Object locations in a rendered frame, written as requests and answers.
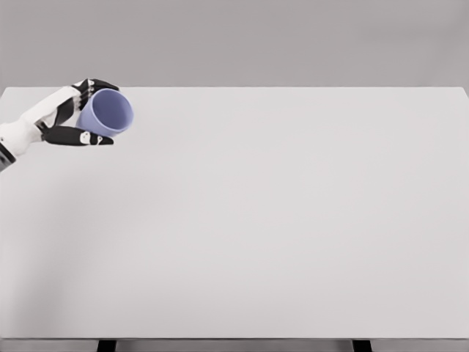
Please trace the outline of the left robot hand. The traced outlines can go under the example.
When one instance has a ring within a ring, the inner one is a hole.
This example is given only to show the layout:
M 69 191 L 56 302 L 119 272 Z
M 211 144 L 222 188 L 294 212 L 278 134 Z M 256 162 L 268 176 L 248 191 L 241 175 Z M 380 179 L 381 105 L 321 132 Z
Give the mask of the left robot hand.
M 84 128 L 66 126 L 65 123 L 102 89 L 120 91 L 120 88 L 98 78 L 85 78 L 64 86 L 35 104 L 21 115 L 39 133 L 39 140 L 49 144 L 84 147 L 112 145 L 111 137 L 93 133 Z

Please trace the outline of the lavender blue cup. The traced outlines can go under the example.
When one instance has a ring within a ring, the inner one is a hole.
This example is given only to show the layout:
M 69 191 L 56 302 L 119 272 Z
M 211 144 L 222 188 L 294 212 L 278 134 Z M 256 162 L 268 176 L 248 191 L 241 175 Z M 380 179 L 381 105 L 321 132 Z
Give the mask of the lavender blue cup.
M 97 135 L 114 138 L 125 132 L 133 120 L 133 107 L 121 92 L 101 89 L 85 104 L 75 126 Z

